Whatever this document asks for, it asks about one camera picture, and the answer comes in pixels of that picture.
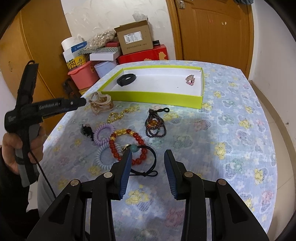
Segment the person's left hand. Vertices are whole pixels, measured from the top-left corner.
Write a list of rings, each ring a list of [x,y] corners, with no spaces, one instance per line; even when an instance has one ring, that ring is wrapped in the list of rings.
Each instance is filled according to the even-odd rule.
[[[44,153],[44,142],[47,138],[44,128],[41,126],[39,128],[38,136],[31,141],[31,153],[28,153],[30,162],[35,164],[36,160],[38,162],[42,161]],[[15,174],[19,174],[18,165],[16,163],[15,149],[21,149],[23,142],[20,137],[15,133],[5,133],[2,141],[2,155],[5,164],[8,168]]]

